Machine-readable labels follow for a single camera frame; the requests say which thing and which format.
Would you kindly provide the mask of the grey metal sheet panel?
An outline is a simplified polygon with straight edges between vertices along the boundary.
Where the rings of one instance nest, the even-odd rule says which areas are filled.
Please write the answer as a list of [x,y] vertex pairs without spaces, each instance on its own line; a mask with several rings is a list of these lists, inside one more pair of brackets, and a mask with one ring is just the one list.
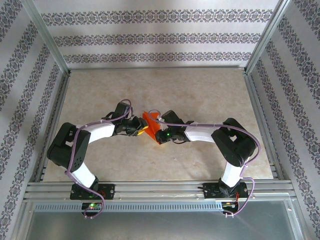
[[35,210],[26,240],[307,240],[284,201],[253,201],[235,217],[217,211],[78,212]]

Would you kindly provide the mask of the controller board with green light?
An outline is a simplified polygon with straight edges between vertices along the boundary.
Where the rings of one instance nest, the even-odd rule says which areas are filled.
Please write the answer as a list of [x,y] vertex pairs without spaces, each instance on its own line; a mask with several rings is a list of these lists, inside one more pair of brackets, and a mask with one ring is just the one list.
[[82,204],[81,209],[83,211],[99,211],[102,208],[102,204],[100,202],[85,202]]

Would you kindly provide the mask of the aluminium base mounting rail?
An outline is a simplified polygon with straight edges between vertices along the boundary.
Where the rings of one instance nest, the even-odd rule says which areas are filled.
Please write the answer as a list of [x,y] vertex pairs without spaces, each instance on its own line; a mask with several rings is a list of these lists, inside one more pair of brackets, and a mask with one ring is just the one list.
[[[70,200],[72,182],[31,182],[23,201],[63,202]],[[201,180],[114,181],[113,201],[119,202],[195,202],[205,199]],[[256,179],[252,201],[296,200],[290,180]]]

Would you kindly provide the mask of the aluminium rail along patterned wall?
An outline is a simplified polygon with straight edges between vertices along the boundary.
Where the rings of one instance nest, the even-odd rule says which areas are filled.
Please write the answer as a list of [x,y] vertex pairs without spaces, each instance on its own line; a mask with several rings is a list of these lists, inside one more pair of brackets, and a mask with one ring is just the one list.
[[246,71],[245,67],[236,65],[204,65],[204,66],[146,66],[146,67],[100,67],[100,68],[70,68],[70,72],[92,72],[92,71],[136,71],[136,70],[172,70],[172,69],[230,69]]

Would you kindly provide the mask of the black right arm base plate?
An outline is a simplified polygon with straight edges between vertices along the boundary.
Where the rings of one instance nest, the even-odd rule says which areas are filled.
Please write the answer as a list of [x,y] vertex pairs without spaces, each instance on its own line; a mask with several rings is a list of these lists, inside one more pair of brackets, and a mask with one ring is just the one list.
[[203,190],[205,199],[222,199],[222,198],[247,198],[249,196],[246,183],[238,182],[235,186],[229,187],[223,182],[207,182],[199,187]]

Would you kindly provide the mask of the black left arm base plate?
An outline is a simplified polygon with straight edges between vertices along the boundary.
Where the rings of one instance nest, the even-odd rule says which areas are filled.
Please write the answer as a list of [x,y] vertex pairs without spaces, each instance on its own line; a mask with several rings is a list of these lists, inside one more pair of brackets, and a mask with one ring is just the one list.
[[[112,200],[115,194],[115,185],[99,183],[93,188],[93,190],[98,194],[102,195],[105,200]],[[71,200],[100,200],[101,199],[95,193],[87,191],[77,184],[72,185],[69,198]]]

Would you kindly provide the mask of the aluminium side rail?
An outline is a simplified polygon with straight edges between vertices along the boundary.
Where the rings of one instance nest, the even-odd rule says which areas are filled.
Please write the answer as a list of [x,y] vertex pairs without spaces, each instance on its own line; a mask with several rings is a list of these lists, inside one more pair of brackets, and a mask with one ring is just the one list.
[[48,159],[47,159],[47,151],[55,138],[56,130],[58,127],[61,111],[63,108],[66,92],[68,89],[69,84],[69,78],[70,78],[71,72],[64,73],[61,77],[61,81],[59,83],[58,90],[55,95],[55,100],[51,109],[51,113],[49,116],[49,121],[47,123],[45,136],[43,139],[43,144],[41,148],[41,152],[37,157],[35,167],[33,169],[33,173],[30,178],[30,182],[38,183],[41,182],[44,179],[44,175],[46,172],[46,168],[48,165]]
[[272,138],[268,130],[267,122],[264,117],[263,109],[261,107],[256,88],[250,75],[243,74],[248,95],[253,107],[264,150],[271,166],[271,171],[274,179],[286,180],[287,177],[283,174],[280,162],[277,158],[275,147],[272,143]]

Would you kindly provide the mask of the aluminium frame post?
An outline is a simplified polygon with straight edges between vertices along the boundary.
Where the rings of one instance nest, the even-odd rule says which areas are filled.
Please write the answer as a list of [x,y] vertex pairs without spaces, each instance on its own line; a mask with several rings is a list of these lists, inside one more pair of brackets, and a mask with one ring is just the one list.
[[35,27],[37,28],[41,38],[43,39],[44,43],[47,45],[48,49],[50,50],[51,54],[53,55],[54,60],[57,62],[59,68],[63,73],[70,73],[70,69],[67,66],[67,63],[61,54],[58,46],[52,37],[48,27],[43,20],[41,14],[36,8],[33,0],[20,0],[23,7],[25,8],[27,14],[29,15],[30,19],[34,23]]
[[261,38],[259,39],[257,45],[255,46],[252,55],[244,68],[244,72],[246,75],[252,72],[253,68],[255,67],[257,61],[259,60],[260,56],[262,55],[267,43],[270,41],[271,37],[273,36],[280,20],[282,19],[283,15],[285,14],[288,6],[293,0],[279,0],[275,9],[268,21],[266,27],[264,28]]

